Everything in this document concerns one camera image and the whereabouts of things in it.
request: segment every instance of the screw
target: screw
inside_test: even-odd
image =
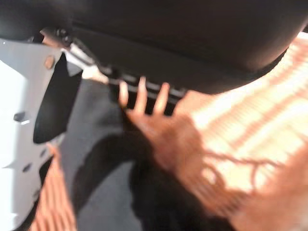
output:
[[[52,55],[48,55],[45,63],[44,63],[45,67],[47,70],[52,69],[53,65],[54,65],[54,57]]]

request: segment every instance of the bolt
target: bolt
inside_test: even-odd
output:
[[[62,39],[63,43],[65,44],[65,46],[69,46],[72,43],[72,38],[70,36],[65,36]]]
[[[45,63],[44,63],[45,67],[47,70],[52,69],[53,65],[54,65],[54,57],[52,55],[48,55]]]

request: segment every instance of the black fabric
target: black fabric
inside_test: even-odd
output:
[[[80,231],[232,230],[151,161],[104,85],[81,83],[61,152]]]

